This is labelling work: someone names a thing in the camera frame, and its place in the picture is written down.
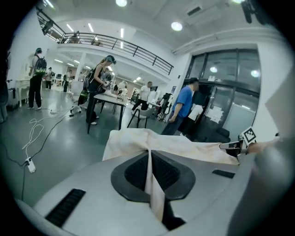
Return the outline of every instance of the ceiling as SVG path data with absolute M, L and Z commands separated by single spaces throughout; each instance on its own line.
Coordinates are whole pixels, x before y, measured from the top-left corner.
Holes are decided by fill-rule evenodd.
M 130 29 L 126 37 L 138 30 L 170 49 L 215 32 L 261 26 L 255 17 L 248 24 L 241 6 L 231 0 L 127 0 L 126 7 L 117 6 L 115 0 L 50 1 L 54 9 L 39 6 L 67 32 L 65 25 L 69 22 L 80 32 L 90 32 L 87 24 L 91 23 L 95 33 L 118 37 L 118 29 L 124 25 Z M 201 10 L 188 16 L 187 12 L 196 6 Z M 171 29 L 175 21 L 183 25 L 182 31 Z
M 82 53 L 78 52 L 58 52 L 56 54 L 57 60 L 61 60 L 64 62 L 65 65 L 67 63 L 70 63 L 74 65 L 75 67 L 78 66 L 74 60 L 79 61 L 81 58 Z M 90 68 L 95 68 L 97 64 L 103 59 L 102 56 L 94 55 L 94 54 L 86 54 L 85 59 L 85 66 L 89 66 Z M 133 67 L 129 64 L 117 61 L 115 65 L 112 65 L 112 69 L 116 75 L 122 79 L 125 79 L 129 82 L 133 82 L 138 77 L 141 77 L 141 79 L 136 82 L 137 84 L 143 85 L 148 83 L 149 81 L 153 82 L 154 86 L 164 85 L 165 83 L 158 79 L 155 76 L 152 76 L 146 72 L 141 71 L 140 69 Z

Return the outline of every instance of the glass door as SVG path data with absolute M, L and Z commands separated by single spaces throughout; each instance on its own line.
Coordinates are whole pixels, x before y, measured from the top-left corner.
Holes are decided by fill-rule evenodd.
M 216 136 L 216 130 L 222 127 L 226 119 L 233 92 L 232 88 L 214 87 L 209 104 L 193 136 L 194 141 L 212 142 L 211 137 Z

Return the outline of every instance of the chair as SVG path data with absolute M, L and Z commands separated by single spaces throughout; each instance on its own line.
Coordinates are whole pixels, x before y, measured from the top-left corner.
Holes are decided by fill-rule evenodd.
M 146 120 L 146 123 L 145 123 L 144 127 L 146 128 L 147 127 L 148 118 L 153 115 L 153 112 L 154 111 L 155 111 L 155 108 L 154 107 L 149 108 L 149 109 L 147 109 L 145 111 L 140 110 L 140 109 L 136 109 L 135 112 L 133 113 L 133 116 L 132 116 L 131 120 L 129 121 L 129 124 L 128 124 L 127 128 L 131 124 L 131 121 L 132 121 L 132 119 L 133 119 L 134 116 L 137 117 L 136 127 L 138 128 L 138 124 L 139 124 L 140 120 L 144 120 L 145 119 Z

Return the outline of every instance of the blue shirt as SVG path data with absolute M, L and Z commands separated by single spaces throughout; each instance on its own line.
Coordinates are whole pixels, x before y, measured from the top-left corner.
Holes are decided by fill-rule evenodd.
M 184 87 L 182 90 L 180 90 L 180 93 L 173 105 L 172 111 L 174 112 L 175 106 L 177 103 L 182 103 L 183 106 L 180 109 L 178 116 L 184 118 L 187 117 L 190 107 L 192 105 L 192 98 L 193 98 L 193 92 L 190 89 L 189 86 Z

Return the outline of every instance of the white wall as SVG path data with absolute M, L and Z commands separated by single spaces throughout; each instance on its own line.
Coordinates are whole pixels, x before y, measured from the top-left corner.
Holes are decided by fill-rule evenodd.
M 56 48 L 57 43 L 43 35 L 36 9 L 33 8 L 16 30 L 12 42 L 9 57 L 10 69 L 7 75 L 8 80 L 13 80 L 11 87 L 15 86 L 15 80 L 28 75 L 30 70 L 28 66 L 38 47 L 42 49 L 43 56 L 46 57 L 47 49 Z
M 261 91 L 253 128 L 257 133 L 257 140 L 264 142 L 272 140 L 278 132 L 266 108 L 266 102 L 286 79 L 295 61 L 292 49 L 283 43 L 259 42 L 258 52 L 261 64 Z

